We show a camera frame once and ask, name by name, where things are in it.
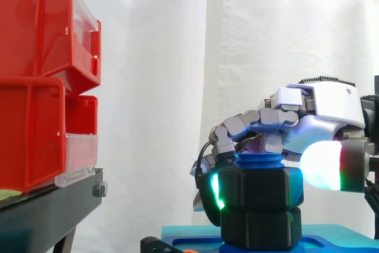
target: bolt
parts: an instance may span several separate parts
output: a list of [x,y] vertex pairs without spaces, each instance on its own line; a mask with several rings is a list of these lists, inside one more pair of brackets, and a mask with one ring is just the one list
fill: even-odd
[[108,183],[101,181],[97,184],[97,196],[99,198],[104,198],[108,193]]

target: black cable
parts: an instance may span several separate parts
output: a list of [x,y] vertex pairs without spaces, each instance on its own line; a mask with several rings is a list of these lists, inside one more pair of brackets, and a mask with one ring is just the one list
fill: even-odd
[[197,163],[196,163],[196,169],[195,169],[195,179],[197,180],[197,177],[201,174],[203,174],[203,170],[201,169],[201,160],[203,158],[205,150],[210,146],[211,143],[207,142],[200,150],[199,157],[197,158]]

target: black 3d printed block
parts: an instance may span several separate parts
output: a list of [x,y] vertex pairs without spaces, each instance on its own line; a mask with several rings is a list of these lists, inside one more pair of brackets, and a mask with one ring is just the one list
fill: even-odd
[[298,168],[219,170],[220,199],[229,208],[285,212],[304,201],[303,175]]
[[224,207],[221,211],[221,237],[225,243],[245,250],[290,250],[301,239],[300,209],[265,213]]

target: glowing white light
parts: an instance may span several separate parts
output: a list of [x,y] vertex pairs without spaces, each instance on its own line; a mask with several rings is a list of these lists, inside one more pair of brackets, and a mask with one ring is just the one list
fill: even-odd
[[310,145],[300,159],[304,179],[311,185],[328,190],[340,190],[339,160],[342,145],[324,140]]

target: green led light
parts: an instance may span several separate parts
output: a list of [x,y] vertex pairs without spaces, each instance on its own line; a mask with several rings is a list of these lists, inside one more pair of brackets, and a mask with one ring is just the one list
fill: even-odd
[[219,209],[222,210],[223,207],[225,206],[225,204],[222,200],[219,199],[219,175],[218,175],[218,173],[213,174],[213,176],[211,178],[211,185],[212,185],[212,190],[213,190],[214,198],[216,199],[217,205],[218,205]]
[[338,141],[324,140],[310,145],[300,160],[300,169],[304,179],[318,188],[340,190],[341,149],[342,145]]

